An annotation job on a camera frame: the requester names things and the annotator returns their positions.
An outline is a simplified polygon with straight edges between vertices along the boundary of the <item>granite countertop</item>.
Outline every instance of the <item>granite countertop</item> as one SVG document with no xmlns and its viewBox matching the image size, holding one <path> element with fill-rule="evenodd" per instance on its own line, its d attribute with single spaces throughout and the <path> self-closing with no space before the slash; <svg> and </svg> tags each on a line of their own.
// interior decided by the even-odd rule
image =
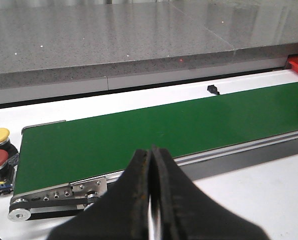
<svg viewBox="0 0 298 240">
<path fill-rule="evenodd" d="M 5 2 L 0 90 L 298 54 L 298 0 Z"/>
</svg>

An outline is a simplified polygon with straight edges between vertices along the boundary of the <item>gray countertop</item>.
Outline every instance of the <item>gray countertop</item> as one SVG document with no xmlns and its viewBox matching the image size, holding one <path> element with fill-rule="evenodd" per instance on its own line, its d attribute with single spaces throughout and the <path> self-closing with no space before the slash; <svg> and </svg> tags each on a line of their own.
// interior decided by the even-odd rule
<svg viewBox="0 0 298 240">
<path fill-rule="evenodd" d="M 298 54 L 298 0 L 39 1 L 0 0 L 0 90 Z"/>
</svg>

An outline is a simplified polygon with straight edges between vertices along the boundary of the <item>green conveyor belt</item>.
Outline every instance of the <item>green conveyor belt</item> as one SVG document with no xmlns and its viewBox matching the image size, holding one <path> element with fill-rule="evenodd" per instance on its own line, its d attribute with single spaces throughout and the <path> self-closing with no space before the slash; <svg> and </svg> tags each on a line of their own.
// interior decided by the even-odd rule
<svg viewBox="0 0 298 240">
<path fill-rule="evenodd" d="M 179 157 L 295 130 L 298 82 L 33 127 L 14 194 L 123 170 L 153 144 Z"/>
</svg>

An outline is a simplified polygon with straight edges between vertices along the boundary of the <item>white surface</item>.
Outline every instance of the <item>white surface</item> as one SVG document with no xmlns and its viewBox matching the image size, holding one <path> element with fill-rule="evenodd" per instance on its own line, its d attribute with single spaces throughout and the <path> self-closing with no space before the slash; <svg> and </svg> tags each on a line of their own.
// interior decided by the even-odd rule
<svg viewBox="0 0 298 240">
<path fill-rule="evenodd" d="M 69 121 L 211 97 L 213 94 L 207 91 L 208 85 L 215 85 L 221 94 L 228 94 L 292 82 L 298 82 L 298 75 L 290 70 L 282 70 L 207 82 L 4 108 L 0 109 L 0 127 L 10 130 L 11 142 L 19 149 L 21 129 L 29 125 L 59 120 Z M 298 163 L 290 167 L 289 162 L 289 159 L 284 159 L 266 163 L 197 181 L 197 183 L 202 186 L 207 194 L 228 206 L 229 209 L 261 223 L 273 240 L 298 240 L 298 218 L 288 215 L 290 212 L 298 211 Z M 281 197 L 282 194 L 278 193 L 290 192 L 287 191 L 291 186 L 289 183 L 296 183 L 295 186 L 292 185 L 293 194 L 286 194 Z M 252 200 L 252 207 L 249 207 L 251 203 L 248 200 L 250 199 Z M 2 240 L 42 240 L 46 238 L 52 227 L 70 218 L 14 223 L 7 219 L 9 200 L 10 196 L 0 197 L 0 237 Z M 286 211 L 285 205 L 289 206 L 289 211 Z M 284 230 L 285 225 L 289 226 L 286 228 L 288 234 Z"/>
</svg>

